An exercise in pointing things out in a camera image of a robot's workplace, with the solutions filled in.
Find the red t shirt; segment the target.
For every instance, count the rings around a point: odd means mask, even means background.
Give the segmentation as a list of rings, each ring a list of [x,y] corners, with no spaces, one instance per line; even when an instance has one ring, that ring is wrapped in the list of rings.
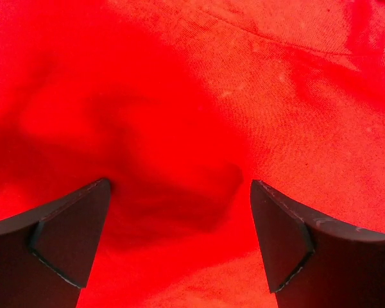
[[[275,307],[253,180],[385,233],[385,1],[0,1],[0,220],[100,178],[80,307]]]

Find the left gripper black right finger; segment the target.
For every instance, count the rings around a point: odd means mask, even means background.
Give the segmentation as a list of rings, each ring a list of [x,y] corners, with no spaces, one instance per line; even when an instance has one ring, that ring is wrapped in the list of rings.
[[[279,307],[385,307],[385,234],[314,210],[259,180],[250,201]]]

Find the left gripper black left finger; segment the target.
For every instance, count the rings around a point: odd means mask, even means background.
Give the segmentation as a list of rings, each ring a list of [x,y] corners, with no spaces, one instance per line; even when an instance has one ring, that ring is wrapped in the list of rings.
[[[110,205],[103,178],[0,221],[0,308],[76,307]]]

